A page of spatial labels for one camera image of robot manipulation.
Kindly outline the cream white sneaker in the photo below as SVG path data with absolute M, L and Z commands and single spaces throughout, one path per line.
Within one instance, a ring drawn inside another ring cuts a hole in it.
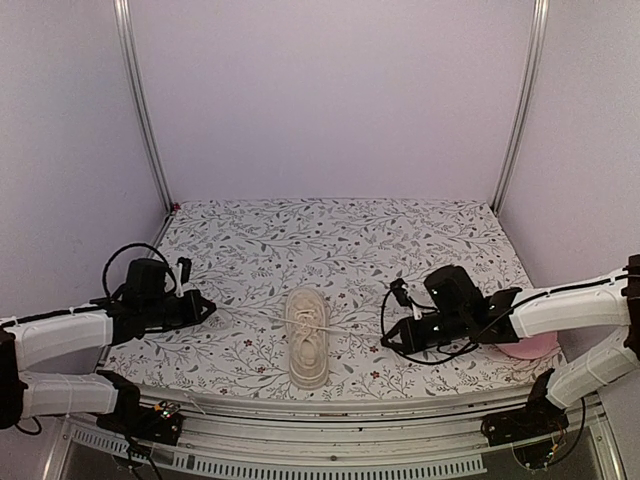
M 284 310 L 268 316 L 286 328 L 289 377 L 297 388 L 312 391 L 329 379 L 329 340 L 345 330 L 329 323 L 329 308 L 320 292 L 309 286 L 291 290 Z

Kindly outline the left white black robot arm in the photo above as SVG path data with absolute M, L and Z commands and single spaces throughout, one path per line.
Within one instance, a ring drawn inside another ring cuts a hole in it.
M 82 350 L 115 347 L 147 334 L 197 326 L 217 309 L 197 289 L 187 290 L 191 262 L 176 266 L 141 258 L 130 262 L 114 292 L 80 307 L 13 318 L 1 324 L 1 426 L 27 418 L 88 413 L 122 435 L 147 434 L 176 420 L 165 404 L 144 407 L 140 390 L 121 375 L 34 373 L 34 365 Z

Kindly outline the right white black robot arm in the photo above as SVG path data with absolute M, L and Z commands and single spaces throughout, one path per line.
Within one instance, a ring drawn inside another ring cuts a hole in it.
M 581 283 L 551 288 L 512 287 L 485 296 L 461 266 L 447 265 L 424 281 L 432 306 L 418 305 L 403 280 L 389 289 L 413 314 L 383 329 L 382 346 L 403 358 L 458 339 L 461 354 L 481 344 L 516 344 L 551 332 L 611 326 L 612 334 L 571 363 L 540 375 L 517 427 L 537 436 L 582 397 L 639 367 L 639 258 Z

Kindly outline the floral patterned table mat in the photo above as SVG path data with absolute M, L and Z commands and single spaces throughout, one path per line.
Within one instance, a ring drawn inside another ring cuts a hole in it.
M 559 345 L 520 360 L 483 346 L 445 364 L 383 348 L 380 334 L 403 315 L 387 295 L 405 280 L 428 304 L 426 276 L 460 265 L 485 294 L 529 281 L 489 206 L 479 201 L 308 199 L 189 202 L 159 245 L 193 263 L 192 285 L 217 304 L 204 324 L 148 335 L 110 350 L 105 366 L 150 387 L 270 400 L 432 398 L 531 384 L 564 361 Z M 313 391 L 292 384 L 286 328 L 268 316 L 286 295 L 320 292 L 332 326 L 329 379 Z

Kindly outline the pink round plate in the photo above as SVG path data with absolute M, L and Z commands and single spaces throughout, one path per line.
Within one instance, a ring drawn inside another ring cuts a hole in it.
M 524 338 L 517 343 L 496 344 L 496 347 L 502 353 L 520 360 L 535 360 L 545 357 L 557 346 L 558 340 L 556 332 Z

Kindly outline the aluminium front rail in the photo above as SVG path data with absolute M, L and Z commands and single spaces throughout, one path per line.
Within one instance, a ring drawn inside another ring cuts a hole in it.
M 605 410 L 589 395 L 565 432 L 493 445 L 486 415 L 523 405 L 524 387 L 378 401 L 240 399 L 171 391 L 174 446 L 129 453 L 89 416 L 58 423 L 47 479 L 623 479 Z

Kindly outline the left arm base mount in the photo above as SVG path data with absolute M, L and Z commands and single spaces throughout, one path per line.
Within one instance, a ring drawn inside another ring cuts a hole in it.
M 114 410 L 99 414 L 96 425 L 127 439 L 176 446 L 182 433 L 184 416 L 178 404 L 160 401 L 154 406 L 140 403 L 135 385 L 120 385 Z

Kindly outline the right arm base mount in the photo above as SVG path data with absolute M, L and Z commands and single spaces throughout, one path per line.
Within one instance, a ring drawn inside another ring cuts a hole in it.
M 550 435 L 568 425 L 566 408 L 540 397 L 528 399 L 522 407 L 485 415 L 480 432 L 490 446 L 498 446 Z

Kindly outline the left aluminium frame post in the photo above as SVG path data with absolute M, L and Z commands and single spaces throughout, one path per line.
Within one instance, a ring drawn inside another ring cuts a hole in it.
M 165 169 L 162 165 L 151 115 L 146 99 L 143 78 L 137 55 L 130 2 L 114 0 L 114 14 L 121 53 L 132 96 L 137 123 L 151 175 L 163 209 L 168 215 L 174 211 L 174 201 L 170 192 Z

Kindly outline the aluminium frame post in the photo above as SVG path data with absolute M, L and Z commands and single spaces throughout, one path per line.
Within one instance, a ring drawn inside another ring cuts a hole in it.
M 151 175 L 163 209 L 168 215 L 174 211 L 174 201 L 170 192 L 165 169 L 162 165 L 151 115 L 146 99 L 143 78 L 137 55 L 130 2 L 114 0 L 114 14 L 121 53 L 132 96 L 137 123 Z
M 526 129 L 531 102 L 534 97 L 536 80 L 544 50 L 549 6 L 549 0 L 535 0 L 533 2 L 530 35 L 518 102 L 505 156 L 491 201 L 491 209 L 497 217 L 501 215 L 506 203 Z

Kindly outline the right aluminium frame post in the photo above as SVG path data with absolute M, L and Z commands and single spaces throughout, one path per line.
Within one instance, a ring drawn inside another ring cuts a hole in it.
M 549 0 L 535 0 L 533 2 L 530 35 L 518 102 L 505 156 L 491 201 L 491 209 L 497 217 L 501 215 L 506 203 L 526 129 L 531 102 L 534 97 L 536 80 L 544 50 L 549 6 Z

